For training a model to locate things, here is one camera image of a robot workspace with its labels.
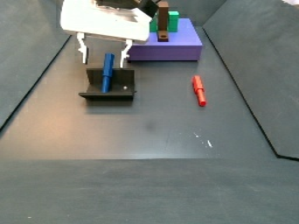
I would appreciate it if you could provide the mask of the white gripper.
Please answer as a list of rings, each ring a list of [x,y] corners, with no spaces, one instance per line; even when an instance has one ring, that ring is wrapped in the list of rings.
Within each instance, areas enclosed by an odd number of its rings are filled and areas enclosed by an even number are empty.
[[[76,33],[82,62],[88,63],[90,49],[86,46],[86,34],[103,39],[126,40],[120,52],[120,68],[130,57],[128,51],[135,41],[147,41],[152,18],[138,8],[124,9],[96,4],[96,0],[64,0],[60,11],[60,27],[66,32]]]

